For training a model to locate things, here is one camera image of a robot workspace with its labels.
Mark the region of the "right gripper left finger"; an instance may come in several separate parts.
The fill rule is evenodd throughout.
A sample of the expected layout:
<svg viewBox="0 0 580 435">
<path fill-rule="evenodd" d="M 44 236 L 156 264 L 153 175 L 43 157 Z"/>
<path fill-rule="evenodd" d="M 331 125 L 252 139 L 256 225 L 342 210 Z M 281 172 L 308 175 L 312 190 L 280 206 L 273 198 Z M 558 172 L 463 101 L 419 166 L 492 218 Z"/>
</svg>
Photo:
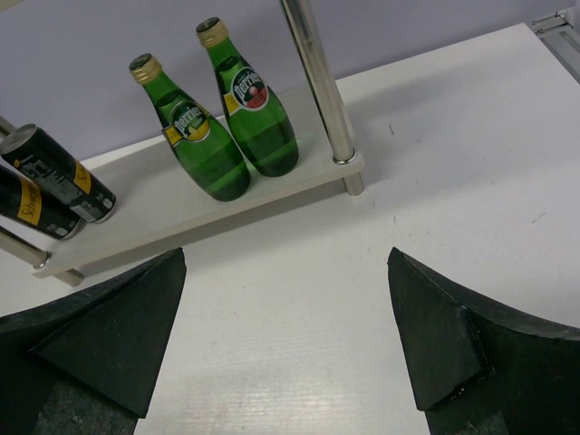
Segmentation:
<svg viewBox="0 0 580 435">
<path fill-rule="evenodd" d="M 1 319 L 4 434 L 132 434 L 146 417 L 187 267 L 172 249 Z"/>
</svg>

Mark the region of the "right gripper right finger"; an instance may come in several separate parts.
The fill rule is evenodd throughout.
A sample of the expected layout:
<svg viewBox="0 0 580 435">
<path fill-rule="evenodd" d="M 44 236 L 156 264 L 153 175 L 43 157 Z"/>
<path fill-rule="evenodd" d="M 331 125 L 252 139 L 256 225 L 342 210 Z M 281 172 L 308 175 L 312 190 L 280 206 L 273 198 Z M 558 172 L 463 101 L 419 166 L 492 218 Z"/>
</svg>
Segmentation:
<svg viewBox="0 0 580 435">
<path fill-rule="evenodd" d="M 391 304 L 432 434 L 576 434 L 579 331 L 449 280 L 393 248 Z"/>
</svg>

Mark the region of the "green bottle yellow label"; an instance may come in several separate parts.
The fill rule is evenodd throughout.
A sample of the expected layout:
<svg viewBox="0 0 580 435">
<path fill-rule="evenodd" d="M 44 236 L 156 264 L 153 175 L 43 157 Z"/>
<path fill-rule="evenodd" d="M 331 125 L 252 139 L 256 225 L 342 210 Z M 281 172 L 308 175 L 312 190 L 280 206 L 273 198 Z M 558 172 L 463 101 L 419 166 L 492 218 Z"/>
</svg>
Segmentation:
<svg viewBox="0 0 580 435">
<path fill-rule="evenodd" d="M 137 56 L 129 71 L 149 96 L 166 141 L 195 183 L 220 202 L 243 196 L 251 175 L 227 129 L 174 83 L 152 54 Z"/>
</svg>

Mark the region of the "green bottle red label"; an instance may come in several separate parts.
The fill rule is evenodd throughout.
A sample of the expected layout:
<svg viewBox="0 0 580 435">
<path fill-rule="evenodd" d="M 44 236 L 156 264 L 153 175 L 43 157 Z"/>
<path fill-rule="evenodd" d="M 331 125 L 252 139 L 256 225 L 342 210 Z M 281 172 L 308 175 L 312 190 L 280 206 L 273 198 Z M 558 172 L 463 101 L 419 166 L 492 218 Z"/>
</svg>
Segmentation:
<svg viewBox="0 0 580 435">
<path fill-rule="evenodd" d="M 299 149 L 282 102 L 234 46 L 220 18 L 201 22 L 196 33 L 216 75 L 227 125 L 245 157 L 266 177 L 291 172 Z"/>
</svg>

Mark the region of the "beige two-tier shelf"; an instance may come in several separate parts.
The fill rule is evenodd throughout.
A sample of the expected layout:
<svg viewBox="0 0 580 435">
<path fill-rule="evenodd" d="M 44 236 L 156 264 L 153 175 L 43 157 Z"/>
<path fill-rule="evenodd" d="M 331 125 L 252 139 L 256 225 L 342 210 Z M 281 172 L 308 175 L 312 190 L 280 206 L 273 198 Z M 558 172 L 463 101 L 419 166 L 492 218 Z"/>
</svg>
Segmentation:
<svg viewBox="0 0 580 435">
<path fill-rule="evenodd" d="M 233 44 L 224 21 L 196 29 L 212 64 L 223 117 L 184 92 L 151 53 L 130 62 L 162 133 L 90 170 L 45 130 L 4 126 L 5 215 L 59 238 L 51 251 L 3 231 L 1 248 L 36 276 L 67 285 L 81 268 L 308 189 L 341 180 L 363 192 L 363 158 L 325 57 L 311 5 L 285 1 L 308 89 L 278 96 Z"/>
</svg>

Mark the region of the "black yellow can left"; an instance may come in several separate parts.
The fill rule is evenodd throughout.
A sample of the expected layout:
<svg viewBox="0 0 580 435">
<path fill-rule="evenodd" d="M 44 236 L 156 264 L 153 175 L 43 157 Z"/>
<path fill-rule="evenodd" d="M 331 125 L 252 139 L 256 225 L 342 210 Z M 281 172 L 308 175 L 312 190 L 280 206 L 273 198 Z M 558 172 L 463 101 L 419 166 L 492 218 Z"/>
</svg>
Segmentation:
<svg viewBox="0 0 580 435">
<path fill-rule="evenodd" d="M 1 167 L 1 215 L 56 240 L 72 237 L 81 219 L 31 180 Z"/>
</svg>

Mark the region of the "black green can right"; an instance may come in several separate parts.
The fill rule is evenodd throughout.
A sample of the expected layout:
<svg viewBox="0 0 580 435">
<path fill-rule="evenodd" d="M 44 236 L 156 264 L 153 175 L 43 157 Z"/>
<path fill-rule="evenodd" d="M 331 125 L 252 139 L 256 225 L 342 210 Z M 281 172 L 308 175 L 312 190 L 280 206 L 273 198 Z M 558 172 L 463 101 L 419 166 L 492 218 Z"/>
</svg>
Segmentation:
<svg viewBox="0 0 580 435">
<path fill-rule="evenodd" d="M 1 157 L 87 223 L 102 222 L 114 210 L 115 194 L 35 124 L 4 138 Z"/>
</svg>

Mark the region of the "aluminium side rail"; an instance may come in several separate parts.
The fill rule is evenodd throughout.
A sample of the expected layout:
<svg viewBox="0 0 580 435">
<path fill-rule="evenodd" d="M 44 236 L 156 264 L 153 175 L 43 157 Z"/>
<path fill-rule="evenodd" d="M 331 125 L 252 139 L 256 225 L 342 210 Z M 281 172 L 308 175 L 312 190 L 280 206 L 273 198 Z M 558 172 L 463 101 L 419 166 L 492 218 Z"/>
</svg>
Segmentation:
<svg viewBox="0 0 580 435">
<path fill-rule="evenodd" d="M 565 14 L 556 12 L 533 20 L 528 27 L 579 82 L 579 33 L 568 23 Z"/>
</svg>

